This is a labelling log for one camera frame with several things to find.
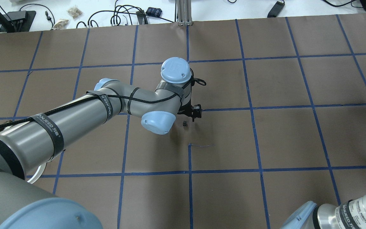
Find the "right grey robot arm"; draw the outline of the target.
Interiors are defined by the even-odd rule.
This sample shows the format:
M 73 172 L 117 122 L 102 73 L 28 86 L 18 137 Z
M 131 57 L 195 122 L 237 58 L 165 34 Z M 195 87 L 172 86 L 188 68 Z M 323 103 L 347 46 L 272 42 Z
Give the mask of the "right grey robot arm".
M 366 195 L 334 206 L 308 201 L 297 209 L 282 229 L 366 229 Z

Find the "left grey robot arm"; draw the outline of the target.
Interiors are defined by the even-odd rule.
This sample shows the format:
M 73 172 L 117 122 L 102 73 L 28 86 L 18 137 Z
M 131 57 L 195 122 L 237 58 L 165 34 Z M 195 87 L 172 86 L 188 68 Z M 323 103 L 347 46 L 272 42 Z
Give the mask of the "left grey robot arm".
M 179 57 L 165 60 L 154 91 L 103 78 L 82 97 L 46 113 L 0 125 L 0 229 L 101 229 L 96 215 L 26 181 L 26 173 L 52 161 L 71 144 L 119 113 L 141 118 L 141 125 L 167 134 L 177 115 L 201 118 L 191 105 L 195 78 Z

